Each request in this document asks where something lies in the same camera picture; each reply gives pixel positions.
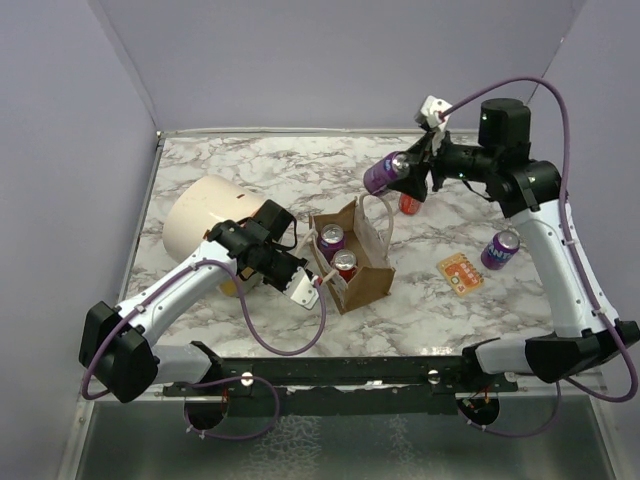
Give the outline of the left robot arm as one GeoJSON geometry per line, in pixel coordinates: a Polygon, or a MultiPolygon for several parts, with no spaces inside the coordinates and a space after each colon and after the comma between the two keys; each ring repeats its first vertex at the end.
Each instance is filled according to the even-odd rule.
{"type": "Polygon", "coordinates": [[[89,384],[97,379],[108,394],[128,403],[156,384],[189,384],[206,395],[220,385],[214,352],[198,342],[182,347],[159,344],[164,332],[207,293],[226,281],[245,296],[243,280],[256,274],[294,303],[324,309],[321,279],[280,239],[297,224],[277,203],[265,201],[252,216],[225,220],[177,267],[142,293],[111,307],[94,305],[86,315],[79,361],[85,368],[81,394],[100,398],[89,384]]]}

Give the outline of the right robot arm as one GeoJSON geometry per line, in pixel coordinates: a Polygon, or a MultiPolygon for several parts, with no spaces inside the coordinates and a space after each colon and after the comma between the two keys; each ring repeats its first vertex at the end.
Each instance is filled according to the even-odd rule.
{"type": "Polygon", "coordinates": [[[531,112],[517,99],[482,103],[478,144],[452,142],[444,115],[448,103],[429,96],[415,116],[424,135],[385,158],[397,167],[389,190],[423,201],[445,180],[479,182],[489,200],[524,240],[546,293],[553,330],[529,339],[494,339],[464,349],[461,383],[481,391],[496,374],[532,374],[546,383],[567,379],[618,356],[639,339],[634,321],[621,321],[599,288],[560,200],[555,165],[530,158],[531,112]]]}

